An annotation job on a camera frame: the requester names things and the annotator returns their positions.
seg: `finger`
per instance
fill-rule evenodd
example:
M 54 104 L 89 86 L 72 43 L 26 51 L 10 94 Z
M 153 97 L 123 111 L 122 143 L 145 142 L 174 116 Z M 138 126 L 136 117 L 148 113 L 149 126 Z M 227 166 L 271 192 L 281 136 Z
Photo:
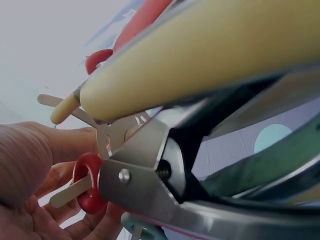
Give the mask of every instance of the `finger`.
M 105 214 L 106 209 L 95 215 L 86 214 L 82 220 L 66 227 L 64 230 L 72 240 L 83 240 L 96 228 Z
M 109 203 L 103 214 L 87 214 L 83 220 L 65 230 L 74 240 L 116 240 L 123 228 L 121 224 L 123 212 L 122 208 Z
M 85 240 L 116 240 L 121 232 L 121 215 L 124 210 L 113 203 L 109 203 L 106 214 L 103 216 L 95 229 Z
M 46 136 L 52 151 L 52 165 L 76 161 L 84 153 L 98 153 L 96 129 L 93 127 L 72 130 L 43 127 L 40 131 Z
M 53 165 L 42 186 L 34 194 L 38 199 L 66 185 L 72 178 L 76 162 L 63 162 Z
M 60 225 L 65 220 L 78 214 L 80 206 L 76 200 L 68 202 L 66 205 L 54 208 L 49 203 L 44 205 L 43 208 L 52 216 L 52 218 Z

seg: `yellow roller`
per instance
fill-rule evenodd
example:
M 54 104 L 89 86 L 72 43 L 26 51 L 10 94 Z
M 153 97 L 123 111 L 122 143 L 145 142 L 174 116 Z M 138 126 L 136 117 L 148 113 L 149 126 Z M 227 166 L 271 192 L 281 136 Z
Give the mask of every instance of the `yellow roller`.
M 112 121 L 320 60 L 320 1 L 199 0 L 116 54 L 80 91 Z

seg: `wooden stick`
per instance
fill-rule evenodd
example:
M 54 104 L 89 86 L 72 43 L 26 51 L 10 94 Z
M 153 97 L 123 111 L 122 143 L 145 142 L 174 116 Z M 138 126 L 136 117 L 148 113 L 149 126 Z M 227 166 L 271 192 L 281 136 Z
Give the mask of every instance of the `wooden stick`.
M 91 176 L 87 175 L 68 188 L 58 192 L 50 198 L 50 204 L 54 208 L 61 208 L 68 202 L 74 200 L 80 194 L 92 188 Z

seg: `screw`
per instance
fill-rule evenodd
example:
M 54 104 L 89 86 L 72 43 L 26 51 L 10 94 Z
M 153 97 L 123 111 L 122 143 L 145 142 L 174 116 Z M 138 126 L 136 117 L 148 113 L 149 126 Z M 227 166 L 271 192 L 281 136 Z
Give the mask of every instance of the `screw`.
M 126 169 L 126 168 L 121 169 L 121 171 L 119 172 L 118 177 L 119 177 L 119 180 L 120 180 L 121 183 L 127 184 L 129 182 L 129 180 L 130 180 L 130 172 L 129 172 L 129 170 Z
M 164 159 L 159 162 L 156 173 L 162 180 L 168 180 L 171 177 L 171 166 L 170 163 Z
M 158 170 L 156 171 L 156 173 L 158 174 L 158 176 L 161 178 L 161 179 L 169 179 L 170 178 L 170 171 L 167 170 L 167 169 L 162 169 L 162 170 Z

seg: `green plastic part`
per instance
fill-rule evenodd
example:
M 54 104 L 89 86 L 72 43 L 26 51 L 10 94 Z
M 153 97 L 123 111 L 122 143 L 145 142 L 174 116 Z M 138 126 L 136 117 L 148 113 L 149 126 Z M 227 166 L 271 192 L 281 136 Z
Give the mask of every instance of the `green plastic part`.
M 201 185 L 211 196 L 232 197 L 281 179 L 320 153 L 320 114 L 263 151 L 208 176 Z
M 165 235 L 165 231 L 150 222 L 144 221 L 136 216 L 125 212 L 121 216 L 121 223 L 124 228 L 131 234 L 133 234 L 135 226 L 142 227 L 141 240 L 168 240 Z

